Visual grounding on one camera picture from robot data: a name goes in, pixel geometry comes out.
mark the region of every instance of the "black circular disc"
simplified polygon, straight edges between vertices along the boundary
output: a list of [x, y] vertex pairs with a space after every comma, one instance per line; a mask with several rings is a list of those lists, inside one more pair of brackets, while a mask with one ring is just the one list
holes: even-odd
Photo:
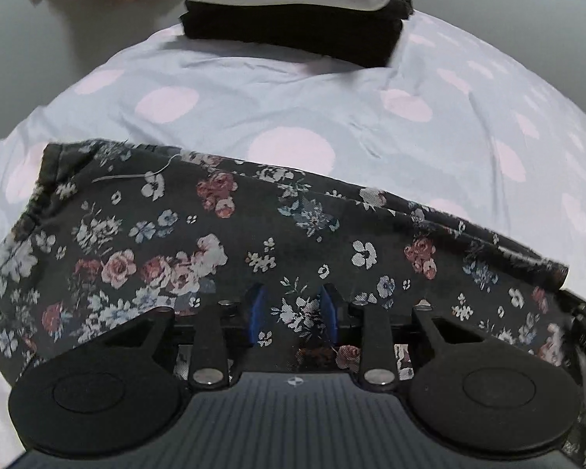
[[545, 451], [561, 443], [581, 406], [561, 368], [503, 344], [463, 344], [415, 373], [409, 403], [450, 445], [482, 454]]
[[141, 445], [169, 426], [179, 406], [179, 382], [123, 347], [63, 354], [23, 375], [9, 396], [27, 448], [74, 458]]

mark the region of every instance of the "polka dot bed sheet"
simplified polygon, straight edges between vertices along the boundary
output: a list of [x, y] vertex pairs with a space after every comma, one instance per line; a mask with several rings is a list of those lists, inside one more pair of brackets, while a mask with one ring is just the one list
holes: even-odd
[[[0, 142], [0, 240], [25, 207], [45, 144], [94, 137], [384, 189], [569, 264], [565, 285], [586, 298], [586, 115], [507, 55], [423, 13], [406, 23], [389, 68], [190, 41], [179, 26], [157, 32]], [[22, 449], [8, 392], [0, 377], [0, 467]]]

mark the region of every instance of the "black floral garment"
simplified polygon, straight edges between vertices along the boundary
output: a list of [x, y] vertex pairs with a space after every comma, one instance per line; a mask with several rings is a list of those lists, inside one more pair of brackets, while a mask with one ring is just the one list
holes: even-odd
[[[317, 292], [331, 282], [349, 301], [394, 313], [429, 303], [563, 365], [581, 385], [555, 301], [566, 274], [517, 242], [377, 189], [172, 147], [52, 143], [0, 245], [0, 371], [13, 384], [31, 362], [155, 306], [192, 315], [256, 282], [270, 300], [259, 344], [310, 340], [322, 329]], [[356, 371], [358, 355], [345, 346], [320, 358]], [[407, 347], [395, 355], [400, 379], [412, 377]], [[312, 358], [302, 350], [292, 368]], [[586, 414], [564, 451], [584, 462]]]

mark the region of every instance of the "gray floor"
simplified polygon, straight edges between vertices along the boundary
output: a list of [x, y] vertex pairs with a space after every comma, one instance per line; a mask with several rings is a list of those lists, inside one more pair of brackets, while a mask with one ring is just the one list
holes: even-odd
[[[414, 3], [513, 56], [586, 111], [586, 0]], [[182, 11], [182, 0], [0, 0], [0, 138]]]

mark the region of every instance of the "white string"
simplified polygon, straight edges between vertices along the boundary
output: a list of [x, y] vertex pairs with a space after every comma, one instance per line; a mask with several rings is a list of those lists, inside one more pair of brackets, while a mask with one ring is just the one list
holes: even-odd
[[163, 166], [162, 169], [160, 169], [156, 172], [148, 171], [144, 174], [115, 174], [115, 175], [109, 175], [109, 176], [100, 176], [100, 178], [96, 178], [94, 180], [91, 180], [91, 183], [95, 183], [97, 181], [102, 181], [102, 180], [111, 180], [111, 179], [145, 178], [148, 174], [155, 175], [155, 174], [158, 174], [158, 173], [166, 170], [167, 167], [169, 167], [169, 164], [172, 163], [172, 159], [175, 159], [176, 157], [180, 157], [180, 156], [181, 156], [180, 153], [176, 153], [176, 155], [171, 156], [169, 158], [169, 160], [167, 161], [167, 164], [165, 164], [165, 166]]

